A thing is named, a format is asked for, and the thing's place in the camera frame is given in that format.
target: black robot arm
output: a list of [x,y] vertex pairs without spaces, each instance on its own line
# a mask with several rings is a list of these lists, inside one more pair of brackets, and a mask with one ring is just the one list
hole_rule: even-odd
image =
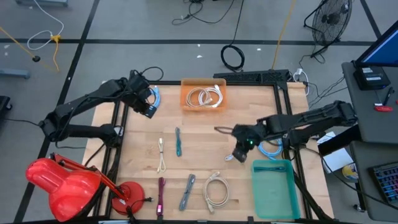
[[[281,138],[284,147],[294,147],[308,142],[310,137],[326,131],[333,126],[352,126],[357,118],[349,103],[335,101],[322,108],[304,113],[277,114],[257,120],[255,125],[237,124],[231,135],[236,138],[232,155],[244,162],[246,154],[263,141]],[[294,129],[308,125],[303,129]]]
[[67,137],[100,138],[107,146],[114,147],[119,144],[117,138],[119,133],[111,124],[93,127],[69,124],[70,120],[102,103],[116,101],[122,101],[135,112],[151,118],[156,108],[147,103],[149,95],[151,95],[149,82],[141,73],[134,70],[130,72],[129,79],[109,80],[85,96],[58,105],[39,123],[39,126],[51,142],[62,141]]

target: lamp base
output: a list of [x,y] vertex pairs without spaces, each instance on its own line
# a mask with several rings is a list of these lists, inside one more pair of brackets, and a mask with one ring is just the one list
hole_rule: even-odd
[[120,186],[123,194],[127,197],[127,201],[120,198],[112,199],[112,207],[121,215],[127,215],[127,206],[131,207],[133,213],[138,212],[144,204],[144,189],[136,182],[125,182]]

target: yellow cord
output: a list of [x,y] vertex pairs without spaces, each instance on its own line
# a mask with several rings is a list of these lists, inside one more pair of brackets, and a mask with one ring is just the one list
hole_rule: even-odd
[[55,52],[54,52],[54,55],[52,57],[52,60],[53,60],[53,62],[55,64],[58,72],[60,71],[60,68],[58,67],[57,60],[55,59],[55,57],[57,56],[58,41],[60,40],[60,38],[61,38],[61,35],[54,35],[54,36],[51,37],[51,39],[55,41]]
[[292,4],[290,5],[290,9],[289,9],[289,14],[286,17],[284,26],[282,28],[282,31],[280,32],[280,35],[279,35],[278,44],[276,45],[276,50],[275,50],[274,62],[272,63],[272,68],[271,69],[274,69],[274,67],[275,67],[276,58],[278,57],[278,50],[279,50],[280,40],[282,39],[282,36],[283,36],[283,34],[285,32],[285,29],[286,29],[286,25],[287,25],[288,21],[290,20],[290,16],[292,15],[295,3],[296,3],[296,0],[292,0]]
[[[24,50],[27,54],[29,54],[29,56],[31,56],[32,58],[35,57],[34,54],[32,54],[30,51],[28,51],[24,46],[22,46],[22,44],[20,44],[15,38],[13,38],[9,33],[7,33],[7,31],[5,31],[2,27],[0,27],[0,30],[6,34],[12,41],[14,41],[22,50]],[[51,70],[51,71],[55,71],[52,67],[48,66],[46,63],[39,61],[40,64],[42,64],[45,68]]]

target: orange bin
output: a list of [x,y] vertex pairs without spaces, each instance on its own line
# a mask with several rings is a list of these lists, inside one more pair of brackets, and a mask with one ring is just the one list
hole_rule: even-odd
[[[193,90],[196,87],[200,88],[214,87],[214,85],[218,85],[221,94],[223,94],[223,101],[218,107],[212,108],[212,107],[200,106],[194,108],[187,105],[185,100],[191,90]],[[199,93],[200,91],[196,91],[191,94],[192,104],[199,105],[199,100],[198,100]],[[213,92],[210,92],[210,95],[211,99],[213,99],[213,101],[210,103],[212,105],[218,101],[219,97],[216,93]],[[184,78],[181,80],[180,106],[185,111],[222,111],[226,108],[227,105],[226,100],[227,100],[226,81],[223,78]]]

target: blue screen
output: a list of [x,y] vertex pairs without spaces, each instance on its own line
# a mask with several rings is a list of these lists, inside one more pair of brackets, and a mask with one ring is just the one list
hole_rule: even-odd
[[398,30],[371,52],[363,62],[398,65]]

